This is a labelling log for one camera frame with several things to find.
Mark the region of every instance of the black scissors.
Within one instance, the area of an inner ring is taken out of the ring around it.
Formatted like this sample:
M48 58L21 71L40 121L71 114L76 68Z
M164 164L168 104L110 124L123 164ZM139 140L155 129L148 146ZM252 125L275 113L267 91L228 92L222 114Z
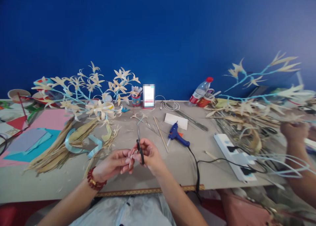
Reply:
M269 134L277 134L277 131L271 127L261 127L261 134L265 137L270 136Z
M141 148L141 145L140 145L141 138L140 138L140 134L139 134L139 125L137 125L137 127L138 127L138 139L136 140L136 142L137 142L137 149L138 149L138 152L141 154L141 157L142 157L142 165L144 165L145 161L144 161L143 149Z

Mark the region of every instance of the hot glue gun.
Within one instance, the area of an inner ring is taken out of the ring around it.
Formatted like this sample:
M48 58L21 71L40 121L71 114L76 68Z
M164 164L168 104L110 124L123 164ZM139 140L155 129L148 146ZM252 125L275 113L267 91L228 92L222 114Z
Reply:
M183 139L182 136L178 133L178 121L175 124L173 124L168 137L169 137L168 144L169 144L170 140L177 139L185 147L190 146L190 142Z

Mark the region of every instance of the black cable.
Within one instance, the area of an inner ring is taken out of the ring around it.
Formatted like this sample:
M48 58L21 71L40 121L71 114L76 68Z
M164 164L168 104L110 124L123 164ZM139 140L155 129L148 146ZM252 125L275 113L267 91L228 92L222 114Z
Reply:
M0 137L2 139L4 139L4 143L5 143L5 146L4 146L3 150L0 153L0 156L1 156L3 154L3 152L6 150L7 146L8 146L8 140L5 137L3 137L3 135L0 135Z
M239 146L235 146L235 148L236 148L236 149L241 149L241 150L244 151L245 153L249 154L246 150L244 150L243 148L241 148L241 147L239 147ZM204 161L204 160L199 160L199 161L197 161L197 159L195 158L195 155L194 155L193 152L191 151L190 147L188 147L188 149L190 150L191 154L193 155L194 160L195 160L195 164L196 164L196 166L197 166L197 183L196 183L196 188L195 188L195 189L196 189L195 194L196 194L196 196L197 196L197 198L199 199L200 202L202 202L202 200L201 200L200 195L199 195L199 191L200 191L200 171L199 171L199 168L198 168L198 163L199 163L199 162L202 162L202 163L213 163L213 162L216 162L217 160L225 160L225 161L227 161L227 162L229 162L229 163L232 163L233 165L236 165L236 166L239 166L239 167L241 167L241 168L250 170L250 172L253 172L253 173L255 173L255 172L267 173L267 172L268 172L268 170L265 168L266 166L265 166L264 164L260 163L260 162L257 161L257 160L256 160L256 162L257 162L260 166L262 166L262 167L264 168L264 171L263 171L263 172L262 172L262 171L259 171L259 170L257 170L257 169L254 169L253 167L250 167L249 165L248 165L248 166L243 166L243 165L236 164L236 163L234 163L234 162L232 162L232 161L229 161L229 160L227 160L227 159L224 159L224 158L218 158L218 159L215 159L215 160L212 160L212 161Z
M263 149L261 149L261 152L263 152L263 154L267 154L267 151L265 151L265 150L263 150ZM271 163L272 163L272 165L274 166L274 168L276 169L276 171L277 172L279 172L280 170L279 170L279 168L276 166L276 164L272 161L272 160L269 160Z

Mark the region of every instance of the gold patterned border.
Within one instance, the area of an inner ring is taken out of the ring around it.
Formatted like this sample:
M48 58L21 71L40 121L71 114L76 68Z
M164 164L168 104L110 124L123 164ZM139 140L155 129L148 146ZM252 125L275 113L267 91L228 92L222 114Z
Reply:
M184 191L195 191L195 186L181 186ZM200 190L205 190L204 185L200 185ZM97 197L107 196L126 196L126 195L143 195L152 193L161 193L161 188L149 188L149 189L137 189L137 190L123 190L123 191L111 191L111 192L99 192Z

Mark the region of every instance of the hand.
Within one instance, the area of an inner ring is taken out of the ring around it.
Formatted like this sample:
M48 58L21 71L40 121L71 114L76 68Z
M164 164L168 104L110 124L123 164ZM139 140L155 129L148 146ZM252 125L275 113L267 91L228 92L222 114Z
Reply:
M129 168L129 152L130 149L119 149L111 153L93 170L93 179L97 182L105 182L115 175L119 173L123 174L128 170L129 174L132 174L135 160L131 160L131 168Z
M316 141L316 127L315 126L312 126L308 132L308 138L313 140L313 141Z
M143 149L145 167L148 167L154 176L161 174L162 172L168 170L165 162L162 160L158 148L148 139L142 138L140 140L140 146ZM137 151L137 143L132 148L131 153ZM142 162L141 154L133 154L133 159Z
M308 137L308 126L304 123L283 122L280 129L288 142L304 142L304 139Z

